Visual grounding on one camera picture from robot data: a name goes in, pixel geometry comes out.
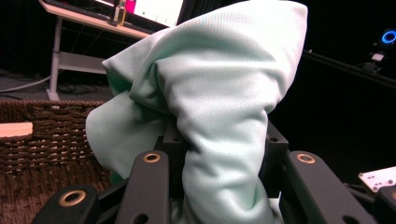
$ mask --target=towel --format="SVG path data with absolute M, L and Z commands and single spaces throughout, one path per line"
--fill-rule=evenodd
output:
M 168 120 L 189 143 L 173 223 L 273 223 L 258 173 L 268 117 L 303 51 L 307 8 L 251 0 L 150 35 L 105 60 L 115 97 L 87 118 L 103 166 L 126 178 Z

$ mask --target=white desk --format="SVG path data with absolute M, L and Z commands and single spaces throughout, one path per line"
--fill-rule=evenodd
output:
M 50 72 L 50 84 L 47 89 L 47 95 L 50 100 L 59 101 L 59 96 L 56 91 L 58 84 L 58 72 L 59 69 L 72 70 L 79 72 L 88 72 L 96 74 L 105 74 L 105 69 L 102 66 L 104 59 L 94 58 L 86 55 L 78 55 L 74 53 L 60 51 L 61 45 L 61 32 L 62 32 L 62 20 L 73 21 L 84 25 L 89 25 L 98 29 L 112 32 L 114 34 L 126 35 L 133 38 L 144 38 L 149 34 L 136 31 L 123 26 L 112 26 L 107 24 L 106 21 L 101 21 L 93 17 L 85 16 L 70 10 L 66 10 L 60 7 L 55 7 L 44 3 L 42 0 L 38 0 L 40 4 L 48 13 L 57 16 L 55 38 L 52 50 L 52 65 Z

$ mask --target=monitor screen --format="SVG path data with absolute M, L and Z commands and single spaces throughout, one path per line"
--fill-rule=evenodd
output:
M 114 7 L 116 0 L 95 0 L 96 2 Z M 125 9 L 128 13 L 158 22 L 167 27 L 176 26 L 185 0 L 126 0 Z

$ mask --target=dark floor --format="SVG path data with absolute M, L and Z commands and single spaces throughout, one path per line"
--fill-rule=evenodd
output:
M 42 80 L 43 76 L 11 73 L 0 69 L 0 100 L 48 100 L 46 89 L 50 81 L 15 91 L 4 90 L 16 88 Z M 108 101 L 113 95 L 106 76 L 63 71 L 59 75 L 58 94 L 61 101 Z

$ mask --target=wicker basket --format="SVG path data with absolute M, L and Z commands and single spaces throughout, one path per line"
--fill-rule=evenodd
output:
M 31 223 L 69 185 L 110 187 L 85 135 L 85 120 L 100 104 L 0 101 L 0 123 L 33 123 L 32 134 L 0 138 L 0 223 Z

